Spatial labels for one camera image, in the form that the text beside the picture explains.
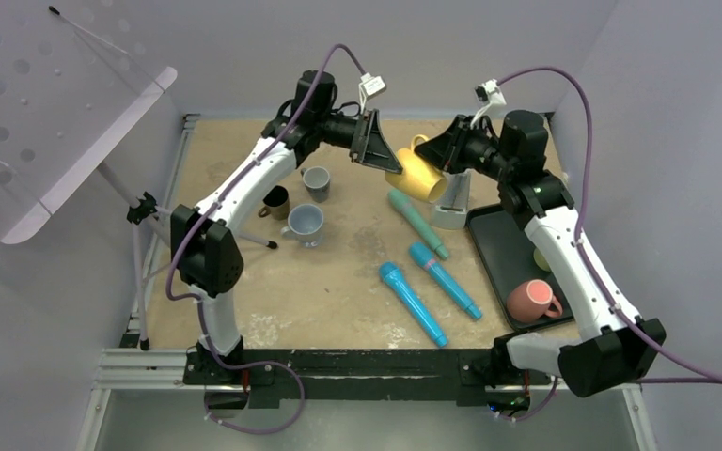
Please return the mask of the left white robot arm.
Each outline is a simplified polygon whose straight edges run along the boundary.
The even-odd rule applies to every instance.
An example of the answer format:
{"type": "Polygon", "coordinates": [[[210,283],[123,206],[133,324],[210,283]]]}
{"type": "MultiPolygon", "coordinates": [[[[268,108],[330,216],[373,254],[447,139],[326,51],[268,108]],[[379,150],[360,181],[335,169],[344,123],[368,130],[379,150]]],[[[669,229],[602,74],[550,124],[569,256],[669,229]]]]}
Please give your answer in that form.
{"type": "Polygon", "coordinates": [[[243,371],[232,292],[244,266],[236,235],[262,199],[321,144],[347,149],[353,163],[392,174],[402,171],[383,137],[378,110],[361,108],[348,116],[336,100],[331,74],[305,71],[293,99],[265,125],[227,180],[195,206],[173,210],[172,264],[195,300],[201,325],[198,346],[212,353],[206,371],[218,383],[233,383],[243,371]]]}

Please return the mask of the light grey mug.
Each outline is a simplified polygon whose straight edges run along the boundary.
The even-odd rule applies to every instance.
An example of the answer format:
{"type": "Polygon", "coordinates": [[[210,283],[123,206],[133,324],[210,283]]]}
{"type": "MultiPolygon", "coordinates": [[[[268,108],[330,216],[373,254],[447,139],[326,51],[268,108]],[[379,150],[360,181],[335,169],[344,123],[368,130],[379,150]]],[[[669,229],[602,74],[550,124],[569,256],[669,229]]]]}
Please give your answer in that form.
{"type": "Polygon", "coordinates": [[[324,215],[314,204],[302,204],[293,208],[280,234],[283,238],[296,240],[305,248],[320,245],[323,237],[324,215]]]}

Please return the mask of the green cup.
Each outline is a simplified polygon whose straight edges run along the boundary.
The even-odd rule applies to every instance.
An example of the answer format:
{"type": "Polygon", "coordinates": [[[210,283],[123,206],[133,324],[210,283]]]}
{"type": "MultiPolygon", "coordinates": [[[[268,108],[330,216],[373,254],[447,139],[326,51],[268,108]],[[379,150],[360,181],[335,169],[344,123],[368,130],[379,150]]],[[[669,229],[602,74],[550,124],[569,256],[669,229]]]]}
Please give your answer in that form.
{"type": "Polygon", "coordinates": [[[548,262],[547,262],[547,260],[545,259],[545,257],[543,256],[542,252],[541,252],[538,248],[535,248],[535,249],[533,250],[532,256],[533,256],[533,260],[534,260],[535,264],[536,264],[542,271],[544,271],[544,272],[551,272],[551,271],[552,271],[551,268],[550,268],[550,265],[549,265],[548,262]]]}

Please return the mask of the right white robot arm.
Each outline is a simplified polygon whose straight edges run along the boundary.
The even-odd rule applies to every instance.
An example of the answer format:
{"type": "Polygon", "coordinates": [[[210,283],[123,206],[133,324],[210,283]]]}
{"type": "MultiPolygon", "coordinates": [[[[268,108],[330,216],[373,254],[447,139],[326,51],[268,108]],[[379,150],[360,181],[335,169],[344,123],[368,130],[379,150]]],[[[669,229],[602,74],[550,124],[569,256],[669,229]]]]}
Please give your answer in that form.
{"type": "Polygon", "coordinates": [[[546,170],[549,133],[542,117],[527,110],[506,114],[497,137],[458,115],[443,133],[415,146],[422,160],[448,174],[473,169],[498,183],[500,204],[548,262],[572,310],[580,341],[554,344],[541,334],[513,333],[494,341],[493,375],[512,382],[526,370],[562,378],[578,397],[637,381],[650,369],[666,331],[659,319],[643,319],[618,294],[595,254],[583,248],[580,218],[564,183],[546,170]]]}

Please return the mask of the dark blue-grey mug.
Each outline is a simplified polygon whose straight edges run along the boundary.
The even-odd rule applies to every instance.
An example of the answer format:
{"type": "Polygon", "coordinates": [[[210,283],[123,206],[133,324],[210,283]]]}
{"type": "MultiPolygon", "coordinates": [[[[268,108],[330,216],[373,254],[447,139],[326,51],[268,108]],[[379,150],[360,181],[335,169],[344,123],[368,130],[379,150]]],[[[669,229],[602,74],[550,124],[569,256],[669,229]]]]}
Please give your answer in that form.
{"type": "Polygon", "coordinates": [[[326,168],[322,166],[301,168],[300,175],[313,201],[322,203],[329,198],[331,176],[326,168]]]}

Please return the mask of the yellow cup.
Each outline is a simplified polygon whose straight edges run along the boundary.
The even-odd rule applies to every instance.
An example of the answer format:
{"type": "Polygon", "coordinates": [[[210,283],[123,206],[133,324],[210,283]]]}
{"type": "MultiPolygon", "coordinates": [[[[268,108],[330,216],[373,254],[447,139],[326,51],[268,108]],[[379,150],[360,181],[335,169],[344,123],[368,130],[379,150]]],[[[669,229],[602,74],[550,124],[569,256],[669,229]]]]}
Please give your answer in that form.
{"type": "Polygon", "coordinates": [[[416,154],[416,145],[427,142],[424,134],[415,135],[410,145],[395,152],[402,171],[399,174],[385,173],[385,181],[393,188],[413,199],[435,203],[445,193],[448,185],[443,173],[416,154]]]}

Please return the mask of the brown mug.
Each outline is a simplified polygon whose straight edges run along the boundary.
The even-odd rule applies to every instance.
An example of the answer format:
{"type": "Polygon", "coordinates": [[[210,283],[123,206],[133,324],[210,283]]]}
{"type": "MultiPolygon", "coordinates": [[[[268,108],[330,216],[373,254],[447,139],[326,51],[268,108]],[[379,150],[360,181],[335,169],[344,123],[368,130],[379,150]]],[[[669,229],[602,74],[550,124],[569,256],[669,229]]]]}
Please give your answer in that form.
{"type": "Polygon", "coordinates": [[[262,200],[263,207],[258,211],[258,217],[272,217],[277,221],[286,220],[290,213],[290,195],[288,190],[276,185],[262,200]]]}

